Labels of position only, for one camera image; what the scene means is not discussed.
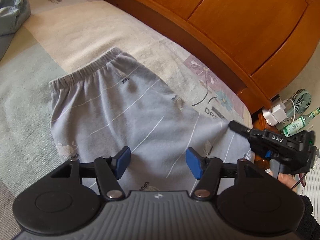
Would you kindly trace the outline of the person's right hand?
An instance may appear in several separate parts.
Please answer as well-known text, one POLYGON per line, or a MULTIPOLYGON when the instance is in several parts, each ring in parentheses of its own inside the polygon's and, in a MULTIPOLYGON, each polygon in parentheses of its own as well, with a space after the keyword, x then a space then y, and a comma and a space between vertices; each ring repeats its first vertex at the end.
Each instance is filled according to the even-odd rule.
POLYGON ((294 192, 297 192, 297 186, 293 189, 297 181, 291 175, 279 173, 277 179, 294 192))

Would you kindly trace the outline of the black sleeve forearm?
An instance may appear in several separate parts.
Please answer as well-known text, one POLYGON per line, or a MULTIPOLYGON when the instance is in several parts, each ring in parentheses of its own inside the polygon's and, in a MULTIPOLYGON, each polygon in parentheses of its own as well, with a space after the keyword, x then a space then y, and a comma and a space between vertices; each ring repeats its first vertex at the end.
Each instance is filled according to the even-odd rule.
POLYGON ((313 205, 307 196, 299 195, 299 198, 304 203, 304 215, 298 226, 297 233, 303 239, 319 240, 320 225, 312 215, 313 205))

